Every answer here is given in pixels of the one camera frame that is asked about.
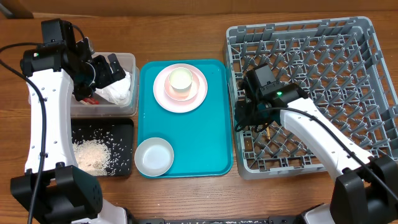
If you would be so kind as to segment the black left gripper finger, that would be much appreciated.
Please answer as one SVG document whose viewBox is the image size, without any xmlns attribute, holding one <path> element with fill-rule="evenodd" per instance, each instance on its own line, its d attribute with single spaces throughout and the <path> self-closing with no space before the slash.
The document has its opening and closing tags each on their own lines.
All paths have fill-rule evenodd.
<svg viewBox="0 0 398 224">
<path fill-rule="evenodd" d="M 112 73 L 122 72 L 123 68 L 119 63 L 119 60 L 116 54 L 109 54 L 108 55 L 109 66 L 111 67 Z"/>
<path fill-rule="evenodd" d="M 126 73 L 124 70 L 116 71 L 115 73 L 112 72 L 100 72 L 99 75 L 94 79 L 93 87 L 94 88 L 105 88 L 117 81 L 122 80 L 125 78 Z"/>
</svg>

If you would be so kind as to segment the wooden chopstick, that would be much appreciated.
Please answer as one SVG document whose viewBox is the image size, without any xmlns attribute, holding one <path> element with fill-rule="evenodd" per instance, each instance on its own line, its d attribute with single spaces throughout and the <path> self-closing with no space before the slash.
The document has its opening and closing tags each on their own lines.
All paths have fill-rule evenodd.
<svg viewBox="0 0 398 224">
<path fill-rule="evenodd" d="M 266 133 L 267 133 L 267 138 L 270 139 L 271 135 L 270 135 L 269 127 L 266 128 Z"/>
</svg>

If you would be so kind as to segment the white napkin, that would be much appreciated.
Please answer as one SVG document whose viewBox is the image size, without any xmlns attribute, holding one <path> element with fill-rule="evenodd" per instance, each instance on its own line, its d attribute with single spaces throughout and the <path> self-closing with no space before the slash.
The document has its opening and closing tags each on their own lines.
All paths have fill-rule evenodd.
<svg viewBox="0 0 398 224">
<path fill-rule="evenodd" d="M 131 95 L 131 74 L 129 72 L 125 73 L 126 75 L 123 79 L 116 81 L 103 89 L 97 88 L 95 93 L 106 101 L 116 105 L 127 103 Z"/>
</svg>

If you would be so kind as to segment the red wrapper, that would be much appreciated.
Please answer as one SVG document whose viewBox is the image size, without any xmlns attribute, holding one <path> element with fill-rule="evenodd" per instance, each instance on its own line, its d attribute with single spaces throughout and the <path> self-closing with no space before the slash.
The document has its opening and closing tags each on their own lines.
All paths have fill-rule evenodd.
<svg viewBox="0 0 398 224">
<path fill-rule="evenodd" d="M 94 98 L 84 98 L 83 100 L 80 100 L 80 103 L 84 105 L 98 105 L 99 101 Z"/>
</svg>

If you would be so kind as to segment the pile of rice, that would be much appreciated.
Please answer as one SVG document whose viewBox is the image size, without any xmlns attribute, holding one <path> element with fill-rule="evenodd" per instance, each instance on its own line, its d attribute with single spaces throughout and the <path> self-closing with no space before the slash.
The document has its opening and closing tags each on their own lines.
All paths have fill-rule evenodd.
<svg viewBox="0 0 398 224">
<path fill-rule="evenodd" d="M 79 169 L 97 177 L 131 174 L 132 142 L 109 129 L 93 126 L 72 131 L 73 151 Z"/>
</svg>

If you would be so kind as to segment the grey small bowl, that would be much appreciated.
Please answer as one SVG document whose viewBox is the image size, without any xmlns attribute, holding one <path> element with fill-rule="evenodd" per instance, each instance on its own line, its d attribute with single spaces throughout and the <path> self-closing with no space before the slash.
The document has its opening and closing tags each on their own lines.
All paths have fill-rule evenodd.
<svg viewBox="0 0 398 224">
<path fill-rule="evenodd" d="M 134 162 L 142 175 L 158 177 L 171 168 L 174 150 L 170 143 L 162 138 L 149 138 L 138 145 L 134 153 Z"/>
</svg>

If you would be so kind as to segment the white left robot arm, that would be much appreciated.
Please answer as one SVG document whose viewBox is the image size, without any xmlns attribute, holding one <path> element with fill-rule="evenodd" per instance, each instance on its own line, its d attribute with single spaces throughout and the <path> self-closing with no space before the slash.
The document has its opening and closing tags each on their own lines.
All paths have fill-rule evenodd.
<svg viewBox="0 0 398 224">
<path fill-rule="evenodd" d="M 131 212 L 103 198 L 95 176 L 79 169 L 72 144 L 71 100 L 84 100 L 125 77 L 115 54 L 94 56 L 78 27 L 62 19 L 41 23 L 43 41 L 26 43 L 17 75 L 29 89 L 30 148 L 12 196 L 28 222 L 133 223 Z"/>
</svg>

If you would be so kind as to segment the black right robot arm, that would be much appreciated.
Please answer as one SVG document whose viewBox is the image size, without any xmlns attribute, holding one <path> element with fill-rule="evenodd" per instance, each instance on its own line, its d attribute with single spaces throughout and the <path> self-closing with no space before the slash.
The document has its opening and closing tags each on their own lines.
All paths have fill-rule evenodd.
<svg viewBox="0 0 398 224">
<path fill-rule="evenodd" d="M 331 202 L 298 215 L 294 223 L 367 224 L 397 220 L 397 164 L 375 158 L 326 119 L 296 83 L 278 81 L 268 64 L 246 72 L 235 104 L 240 132 L 273 122 L 296 135 L 318 158 L 334 181 Z"/>
</svg>

